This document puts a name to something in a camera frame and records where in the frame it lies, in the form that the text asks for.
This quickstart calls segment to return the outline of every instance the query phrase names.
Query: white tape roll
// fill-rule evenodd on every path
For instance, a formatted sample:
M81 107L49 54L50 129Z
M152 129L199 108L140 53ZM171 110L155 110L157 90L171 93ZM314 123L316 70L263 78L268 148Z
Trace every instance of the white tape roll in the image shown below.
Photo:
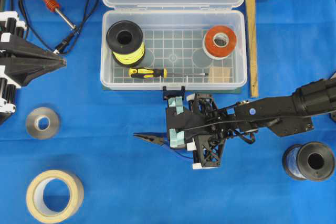
M43 200L46 185L54 180L62 180L69 188L70 199L66 208L61 212L50 210ZM42 223L59 223L74 215L84 199L84 189L79 178L63 170L48 170L39 174L30 183L26 203L31 215Z

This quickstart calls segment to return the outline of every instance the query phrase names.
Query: black cylindrical motor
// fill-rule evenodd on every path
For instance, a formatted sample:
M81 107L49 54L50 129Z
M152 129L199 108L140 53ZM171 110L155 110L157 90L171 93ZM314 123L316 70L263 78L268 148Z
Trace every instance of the black cylindrical motor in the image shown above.
M332 150L320 142L289 147L283 157L282 165L286 173L296 180L324 181L335 168Z
M292 99L299 115L316 115L336 110L336 78L312 82L298 88Z

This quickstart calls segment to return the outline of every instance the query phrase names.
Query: power cord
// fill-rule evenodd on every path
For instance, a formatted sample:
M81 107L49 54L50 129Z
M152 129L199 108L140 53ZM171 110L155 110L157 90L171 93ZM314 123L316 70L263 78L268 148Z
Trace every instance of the power cord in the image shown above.
M53 51L55 53L59 53L60 55L64 56L69 54L72 49L74 48L80 34L81 31L83 29L83 26L85 24L85 22L91 17L91 15L93 14L93 12L96 10L99 0L96 0L94 3L93 8L91 9L91 11L88 13L88 7L90 4L91 0L87 0L86 4L85 4L85 8L84 8L84 14L83 14L83 18L81 23L65 38L62 40L62 42L60 44L58 44L54 49L49 46L42 38L41 36L39 36L39 34L37 33L37 31L35 31L35 29L32 27L27 12L26 12L26 8L25 8L25 3L24 0L18 0L18 7L19 10L26 22L27 25L27 31L26 31L26 35L25 35L25 39L27 39L28 34L29 34L29 30L31 30L31 32L36 36L36 38L50 51ZM10 9L14 10L14 0L10 0ZM69 49L67 51L64 51L65 48L67 46L69 46L69 44L71 43L71 41L73 40L73 43L70 45Z

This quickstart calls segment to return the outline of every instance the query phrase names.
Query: wooden mallet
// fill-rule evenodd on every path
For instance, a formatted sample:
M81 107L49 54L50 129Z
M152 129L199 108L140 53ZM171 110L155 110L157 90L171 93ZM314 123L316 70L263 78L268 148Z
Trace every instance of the wooden mallet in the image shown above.
M245 0L247 27L248 27L248 47L250 65L250 95L259 96L258 84L258 61L257 61L257 30L256 30L256 0Z

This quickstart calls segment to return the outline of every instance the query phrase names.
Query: black wire spool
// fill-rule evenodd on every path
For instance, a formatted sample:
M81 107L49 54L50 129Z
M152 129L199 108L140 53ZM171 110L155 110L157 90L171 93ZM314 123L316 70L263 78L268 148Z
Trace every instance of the black wire spool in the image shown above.
M310 142L289 147L282 157L282 165L295 180L321 182L333 174L335 160L329 147L320 142Z
M114 23L106 34L114 60L121 66L134 67L144 58L145 45L141 28L134 22Z

